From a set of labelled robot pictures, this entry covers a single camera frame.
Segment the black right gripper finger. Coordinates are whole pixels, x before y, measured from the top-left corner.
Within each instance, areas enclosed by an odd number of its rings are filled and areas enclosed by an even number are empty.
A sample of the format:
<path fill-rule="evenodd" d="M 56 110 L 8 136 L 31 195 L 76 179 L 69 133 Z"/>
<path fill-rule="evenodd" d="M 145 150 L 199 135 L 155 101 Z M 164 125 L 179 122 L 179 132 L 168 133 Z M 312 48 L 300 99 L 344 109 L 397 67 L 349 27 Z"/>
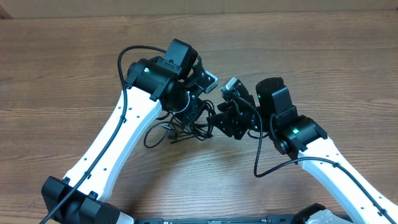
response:
<path fill-rule="evenodd" d="M 215 115 L 213 117 L 213 126 L 217 127 L 228 137 L 239 137 L 240 127 L 238 120 L 229 112 Z"/>
<path fill-rule="evenodd" d="M 222 113 L 229 112 L 232 113 L 232 115 L 239 115 L 239 106 L 234 100 L 220 103 L 217 108 Z"/>

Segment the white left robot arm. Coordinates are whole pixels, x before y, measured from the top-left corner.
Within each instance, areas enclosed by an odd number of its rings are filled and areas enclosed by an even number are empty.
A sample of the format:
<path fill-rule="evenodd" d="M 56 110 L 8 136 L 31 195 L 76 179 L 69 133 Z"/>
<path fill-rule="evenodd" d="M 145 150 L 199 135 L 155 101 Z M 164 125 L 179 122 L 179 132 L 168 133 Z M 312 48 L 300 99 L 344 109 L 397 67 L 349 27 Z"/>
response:
<path fill-rule="evenodd" d="M 109 204 L 127 158 L 161 111 L 191 126 L 204 110 L 197 96 L 206 91 L 197 82 L 206 77 L 197 51 L 174 39 L 164 56 L 142 58 L 120 75 L 122 92 L 102 130 L 83 157 L 62 179 L 49 177 L 42 186 L 48 210 L 42 223 L 134 223 Z"/>

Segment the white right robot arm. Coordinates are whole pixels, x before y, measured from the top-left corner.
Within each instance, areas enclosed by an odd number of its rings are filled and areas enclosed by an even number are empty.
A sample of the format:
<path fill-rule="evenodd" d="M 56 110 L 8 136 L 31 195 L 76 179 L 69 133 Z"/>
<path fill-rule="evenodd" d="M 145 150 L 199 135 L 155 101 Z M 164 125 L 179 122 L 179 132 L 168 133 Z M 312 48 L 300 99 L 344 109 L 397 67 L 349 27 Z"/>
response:
<path fill-rule="evenodd" d="M 290 160 L 263 173 L 264 177 L 289 164 L 298 164 L 326 188 L 353 223 L 397 223 L 397 205 L 378 192 L 342 155 L 327 132 L 313 119 L 299 115 L 281 77 L 256 85 L 256 98 L 237 78 L 221 87 L 224 103 L 209 122 L 229 137 L 246 131 L 265 136 Z"/>

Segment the black USB cable long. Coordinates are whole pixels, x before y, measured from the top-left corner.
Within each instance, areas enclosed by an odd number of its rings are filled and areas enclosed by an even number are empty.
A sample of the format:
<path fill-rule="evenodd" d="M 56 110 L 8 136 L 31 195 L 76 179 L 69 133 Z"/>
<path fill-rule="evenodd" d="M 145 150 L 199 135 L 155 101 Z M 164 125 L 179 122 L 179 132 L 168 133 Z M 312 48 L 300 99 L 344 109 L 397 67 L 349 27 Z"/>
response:
<path fill-rule="evenodd" d="M 167 137 L 170 128 L 170 121 L 161 121 L 153 124 L 144 135 L 144 147 L 148 149 L 157 147 Z"/>

